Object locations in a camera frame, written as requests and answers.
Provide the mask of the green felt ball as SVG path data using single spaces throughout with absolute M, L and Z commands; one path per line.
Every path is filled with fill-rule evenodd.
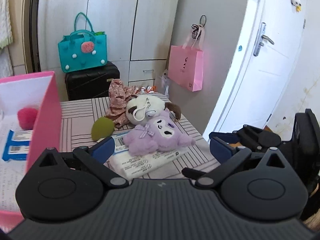
M 98 141 L 101 138 L 109 137 L 114 132 L 114 123 L 107 117 L 100 117 L 92 126 L 91 138 Z

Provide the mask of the white tissue pack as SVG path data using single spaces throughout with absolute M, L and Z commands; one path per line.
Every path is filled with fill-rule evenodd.
M 188 147 L 184 147 L 169 152 L 156 151 L 146 155 L 132 156 L 129 153 L 129 148 L 123 142 L 123 137 L 126 134 L 127 132 L 111 136 L 115 143 L 115 150 L 107 163 L 110 169 L 127 180 L 142 177 L 149 172 L 162 168 L 186 154 L 189 150 Z

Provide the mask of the purple Kuromi plush toy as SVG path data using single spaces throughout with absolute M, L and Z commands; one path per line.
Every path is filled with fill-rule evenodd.
M 182 133 L 170 118 L 166 108 L 160 115 L 150 119 L 144 126 L 137 125 L 123 137 L 124 144 L 132 156 L 153 152 L 169 152 L 195 145 L 195 140 Z

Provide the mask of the pink floral fabric scrunchie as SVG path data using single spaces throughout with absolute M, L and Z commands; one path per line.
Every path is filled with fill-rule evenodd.
M 136 86 L 125 86 L 121 79 L 113 79 L 108 89 L 110 105 L 105 117 L 111 119 L 116 128 L 121 128 L 129 123 L 126 117 L 127 103 L 135 97 Z

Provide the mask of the blue wet wipes pack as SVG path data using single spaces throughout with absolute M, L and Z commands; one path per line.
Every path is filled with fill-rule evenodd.
M 33 130 L 10 130 L 2 152 L 3 161 L 26 161 Z

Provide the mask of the white door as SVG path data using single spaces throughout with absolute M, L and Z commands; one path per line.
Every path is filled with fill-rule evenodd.
M 270 120 L 292 74 L 302 41 L 307 0 L 301 0 L 302 10 L 296 12 L 291 0 L 260 0 L 254 28 L 246 53 L 234 54 L 227 80 L 204 130 L 203 137 L 211 132 L 232 132 L 251 125 L 264 128 Z M 265 35 L 274 45 L 264 41 L 257 57 L 254 44 L 262 22 Z

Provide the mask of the pink storage box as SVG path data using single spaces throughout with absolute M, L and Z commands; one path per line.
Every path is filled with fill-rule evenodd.
M 15 115 L 25 107 L 38 110 L 25 173 L 47 147 L 60 144 L 61 107 L 54 72 L 38 72 L 1 79 L 1 111 Z M 11 231 L 23 219 L 20 210 L 1 210 L 1 229 Z

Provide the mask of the pink paper shopping bag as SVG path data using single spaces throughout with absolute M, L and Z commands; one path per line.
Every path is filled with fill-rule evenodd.
M 171 46 L 168 65 L 168 77 L 181 87 L 197 92 L 202 89 L 204 71 L 204 27 L 197 25 L 197 34 L 189 34 L 181 46 Z

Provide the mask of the black suitcase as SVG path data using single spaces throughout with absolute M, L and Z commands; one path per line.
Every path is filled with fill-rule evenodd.
M 103 66 L 67 73 L 65 85 L 68 100 L 107 97 L 111 81 L 119 78 L 120 71 L 110 61 Z

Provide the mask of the white brown plush toy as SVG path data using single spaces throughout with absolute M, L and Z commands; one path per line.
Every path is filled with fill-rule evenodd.
M 180 120 L 182 113 L 178 105 L 164 102 L 152 94 L 133 95 L 127 103 L 125 114 L 131 124 L 144 126 L 165 109 L 173 112 L 176 120 Z

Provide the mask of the small drink bottles pack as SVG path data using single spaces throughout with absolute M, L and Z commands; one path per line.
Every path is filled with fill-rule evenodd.
M 135 93 L 136 94 L 152 94 L 156 92 L 156 86 L 141 86 L 136 87 Z

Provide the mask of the teal felt tote bag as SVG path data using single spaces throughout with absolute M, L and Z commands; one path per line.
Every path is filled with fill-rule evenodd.
M 90 29 L 77 29 L 77 21 L 84 16 Z M 76 15 L 74 31 L 63 37 L 57 44 L 61 69 L 71 73 L 103 66 L 107 63 L 107 35 L 95 32 L 88 17 L 83 12 Z

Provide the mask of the plush toy on door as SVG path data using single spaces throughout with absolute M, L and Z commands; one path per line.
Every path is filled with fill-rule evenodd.
M 302 10 L 301 0 L 291 0 L 291 4 L 296 8 L 296 12 L 300 12 Z

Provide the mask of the white green knit cardigan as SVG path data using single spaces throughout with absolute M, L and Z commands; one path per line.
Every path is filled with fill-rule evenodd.
M 1 52 L 13 42 L 9 0 L 0 0 L 0 48 Z

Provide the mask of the white wardrobe cabinet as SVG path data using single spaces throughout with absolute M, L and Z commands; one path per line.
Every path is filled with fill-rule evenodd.
M 178 0 L 39 0 L 38 48 L 42 70 L 56 76 L 59 96 L 68 100 L 57 44 L 74 31 L 83 12 L 95 32 L 107 35 L 107 61 L 130 85 L 152 82 L 168 57 Z M 77 29 L 89 30 L 84 16 Z

